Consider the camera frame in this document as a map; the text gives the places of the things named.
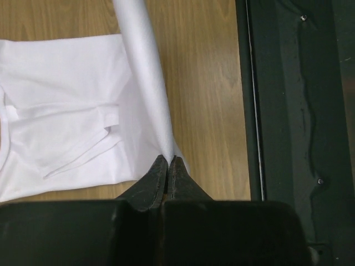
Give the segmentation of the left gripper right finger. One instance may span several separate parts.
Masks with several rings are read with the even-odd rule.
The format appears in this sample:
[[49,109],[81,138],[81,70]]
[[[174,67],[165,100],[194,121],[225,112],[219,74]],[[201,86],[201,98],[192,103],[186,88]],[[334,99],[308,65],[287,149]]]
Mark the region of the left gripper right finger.
[[163,205],[171,201],[213,201],[191,178],[181,157],[175,156],[168,167],[163,193]]

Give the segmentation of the white t shirt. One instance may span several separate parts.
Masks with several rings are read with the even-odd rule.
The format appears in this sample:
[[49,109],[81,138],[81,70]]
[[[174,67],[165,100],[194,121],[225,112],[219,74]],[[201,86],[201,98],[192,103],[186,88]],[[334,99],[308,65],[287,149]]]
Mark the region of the white t shirt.
[[144,1],[120,33],[1,40],[1,201],[143,177],[181,156]]

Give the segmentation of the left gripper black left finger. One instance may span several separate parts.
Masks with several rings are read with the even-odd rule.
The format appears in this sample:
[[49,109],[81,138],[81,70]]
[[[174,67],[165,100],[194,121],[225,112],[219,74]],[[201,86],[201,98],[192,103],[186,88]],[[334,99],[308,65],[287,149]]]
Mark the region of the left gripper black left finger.
[[163,155],[159,155],[148,172],[116,199],[127,201],[139,212],[159,207],[165,191],[167,173],[168,163]]

